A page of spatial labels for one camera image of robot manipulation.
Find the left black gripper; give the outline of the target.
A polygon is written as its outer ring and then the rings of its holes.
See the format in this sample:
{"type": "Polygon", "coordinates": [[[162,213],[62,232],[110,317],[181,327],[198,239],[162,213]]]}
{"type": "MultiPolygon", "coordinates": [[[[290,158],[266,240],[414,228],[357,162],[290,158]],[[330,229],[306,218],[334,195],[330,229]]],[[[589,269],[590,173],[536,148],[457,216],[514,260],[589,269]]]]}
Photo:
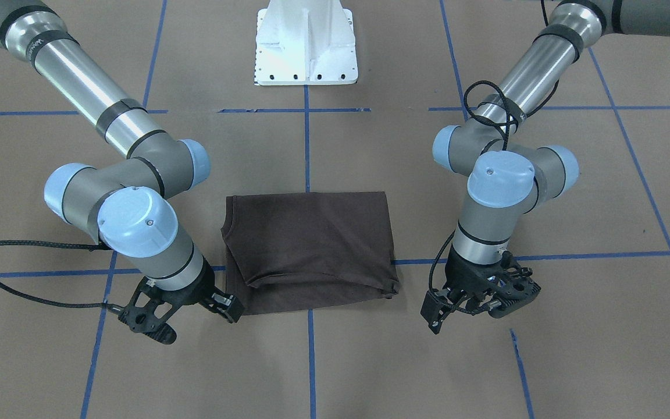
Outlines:
{"type": "Polygon", "coordinates": [[[479,265],[450,249],[445,276],[444,289],[428,289],[420,309],[420,315],[435,335],[462,303],[467,303],[463,307],[465,314],[478,314],[486,308],[489,297],[491,308],[487,312],[493,318],[502,318],[531,303],[541,292],[541,286],[532,279],[532,269],[519,265],[508,250],[498,262],[479,265]]]}

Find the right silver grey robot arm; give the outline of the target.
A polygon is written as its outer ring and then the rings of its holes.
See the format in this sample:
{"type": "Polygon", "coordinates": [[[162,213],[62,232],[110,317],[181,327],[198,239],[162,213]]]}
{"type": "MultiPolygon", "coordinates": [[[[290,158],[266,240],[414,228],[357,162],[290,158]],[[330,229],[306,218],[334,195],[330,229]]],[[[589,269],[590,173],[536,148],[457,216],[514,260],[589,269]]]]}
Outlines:
{"type": "Polygon", "coordinates": [[[132,332],[164,345],[175,342],[169,321],[184,307],[199,305],[231,324],[239,321],[244,305],[216,286],[212,266],[170,203],[207,180],[212,164],[206,148],[173,138],[42,1],[0,1],[0,51],[56,88],[120,155],[103,167],[61,165],[45,181],[47,207],[88,236],[90,244],[0,240],[0,247],[112,250],[141,274],[125,304],[58,302],[1,281],[0,289],[51,307],[100,308],[132,332]]]}

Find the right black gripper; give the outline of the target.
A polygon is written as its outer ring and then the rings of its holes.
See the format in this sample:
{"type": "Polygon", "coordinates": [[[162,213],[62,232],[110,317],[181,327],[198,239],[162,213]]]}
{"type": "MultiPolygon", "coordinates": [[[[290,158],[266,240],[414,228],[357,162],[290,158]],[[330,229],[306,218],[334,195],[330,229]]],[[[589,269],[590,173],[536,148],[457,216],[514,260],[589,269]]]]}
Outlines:
{"type": "Polygon", "coordinates": [[[189,286],[175,291],[150,286],[149,278],[144,276],[117,317],[132,332],[171,345],[177,339],[177,333],[168,324],[170,317],[181,308],[195,304],[225,318],[230,324],[237,323],[245,310],[236,296],[216,290],[213,271],[202,271],[189,286]]]}

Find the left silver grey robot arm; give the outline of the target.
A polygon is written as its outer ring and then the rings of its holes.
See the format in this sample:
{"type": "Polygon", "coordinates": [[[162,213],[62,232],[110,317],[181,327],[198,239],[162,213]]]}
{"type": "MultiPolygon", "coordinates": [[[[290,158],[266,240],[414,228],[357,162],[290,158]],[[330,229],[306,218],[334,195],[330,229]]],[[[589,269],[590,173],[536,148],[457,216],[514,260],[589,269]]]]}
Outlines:
{"type": "Polygon", "coordinates": [[[670,1],[561,1],[529,49],[499,83],[479,80],[462,98],[467,119],[441,129],[436,164],[467,178],[455,230],[444,242],[445,282],[428,285],[421,316],[438,334],[452,313],[510,315],[541,292],[508,246],[521,215],[577,182],[568,148],[513,143],[556,92],[567,69],[607,35],[670,37],[670,1]]]}

